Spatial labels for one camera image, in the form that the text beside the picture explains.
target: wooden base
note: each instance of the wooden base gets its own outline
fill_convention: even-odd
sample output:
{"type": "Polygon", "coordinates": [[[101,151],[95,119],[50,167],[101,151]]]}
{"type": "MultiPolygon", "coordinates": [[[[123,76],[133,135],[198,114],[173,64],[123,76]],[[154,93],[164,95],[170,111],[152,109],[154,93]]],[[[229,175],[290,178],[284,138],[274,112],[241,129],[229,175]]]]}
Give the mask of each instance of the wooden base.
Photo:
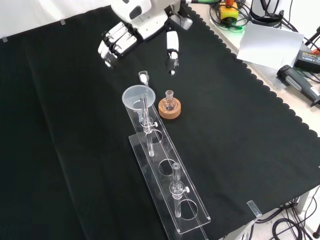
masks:
{"type": "Polygon", "coordinates": [[[181,103],[180,103],[180,101],[175,98],[176,109],[174,109],[172,111],[168,111],[168,110],[164,109],[164,107],[163,107],[163,103],[164,103],[165,99],[166,98],[163,98],[158,104],[158,110],[159,110],[160,116],[163,117],[164,119],[175,119],[175,118],[177,118],[181,113],[181,103]]]}

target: white wall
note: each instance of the white wall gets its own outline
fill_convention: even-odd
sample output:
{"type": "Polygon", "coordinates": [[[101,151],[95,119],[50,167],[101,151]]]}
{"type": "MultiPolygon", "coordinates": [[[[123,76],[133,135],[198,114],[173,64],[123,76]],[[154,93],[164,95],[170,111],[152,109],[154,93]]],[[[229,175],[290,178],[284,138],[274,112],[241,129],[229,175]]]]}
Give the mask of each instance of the white wall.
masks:
{"type": "Polygon", "coordinates": [[[0,38],[107,6],[111,1],[0,0],[0,38]]]}

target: plastic holder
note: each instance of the plastic holder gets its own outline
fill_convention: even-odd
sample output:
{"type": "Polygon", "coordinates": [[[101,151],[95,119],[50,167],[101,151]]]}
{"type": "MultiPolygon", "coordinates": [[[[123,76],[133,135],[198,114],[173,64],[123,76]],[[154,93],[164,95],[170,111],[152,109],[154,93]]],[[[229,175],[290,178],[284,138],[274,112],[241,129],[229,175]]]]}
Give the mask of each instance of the plastic holder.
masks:
{"type": "Polygon", "coordinates": [[[153,105],[155,99],[145,85],[124,91],[122,101],[136,131],[130,144],[168,238],[208,239],[202,226],[211,218],[153,105]]]}

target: black device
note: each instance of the black device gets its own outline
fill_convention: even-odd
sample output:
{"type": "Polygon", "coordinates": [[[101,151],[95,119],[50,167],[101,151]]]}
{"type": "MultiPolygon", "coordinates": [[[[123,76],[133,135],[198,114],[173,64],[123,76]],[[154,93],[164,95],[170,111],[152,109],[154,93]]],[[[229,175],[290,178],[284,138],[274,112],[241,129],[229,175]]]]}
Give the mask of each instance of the black device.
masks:
{"type": "Polygon", "coordinates": [[[285,65],[277,72],[278,78],[284,83],[293,86],[311,102],[311,107],[320,102],[320,93],[296,70],[285,65]]]}
{"type": "Polygon", "coordinates": [[[294,66],[318,74],[320,73],[320,55],[300,50],[294,66]]]}
{"type": "Polygon", "coordinates": [[[320,224],[318,226],[318,229],[312,235],[315,239],[320,238],[320,224]]]}

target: white paper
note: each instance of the white paper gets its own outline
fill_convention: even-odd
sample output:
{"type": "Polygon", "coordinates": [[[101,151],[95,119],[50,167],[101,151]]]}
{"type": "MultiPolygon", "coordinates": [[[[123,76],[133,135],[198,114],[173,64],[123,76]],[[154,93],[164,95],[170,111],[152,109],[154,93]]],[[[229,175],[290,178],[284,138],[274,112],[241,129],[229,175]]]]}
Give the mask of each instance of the white paper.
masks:
{"type": "Polygon", "coordinates": [[[249,23],[237,58],[276,70],[292,67],[303,39],[301,33],[249,23]]]}

